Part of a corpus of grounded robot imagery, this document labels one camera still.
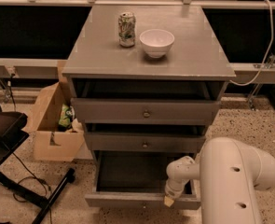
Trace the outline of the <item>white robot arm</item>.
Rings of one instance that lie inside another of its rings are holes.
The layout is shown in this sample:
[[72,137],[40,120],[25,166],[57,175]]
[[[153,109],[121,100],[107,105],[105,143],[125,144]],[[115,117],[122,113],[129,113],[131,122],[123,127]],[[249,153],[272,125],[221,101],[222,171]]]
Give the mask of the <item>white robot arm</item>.
[[200,182],[202,224],[262,224],[255,193],[275,188],[275,158],[241,141],[217,137],[199,162],[184,156],[168,164],[164,204],[172,206],[185,184]]

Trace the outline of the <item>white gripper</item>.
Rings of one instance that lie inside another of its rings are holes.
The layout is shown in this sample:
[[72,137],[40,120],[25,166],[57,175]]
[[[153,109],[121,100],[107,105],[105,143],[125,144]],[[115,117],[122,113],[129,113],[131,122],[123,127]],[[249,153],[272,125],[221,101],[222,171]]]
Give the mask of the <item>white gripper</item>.
[[184,183],[167,180],[165,185],[165,193],[167,196],[164,197],[164,204],[167,207],[172,207],[172,205],[174,204],[174,200],[180,198],[184,190]]

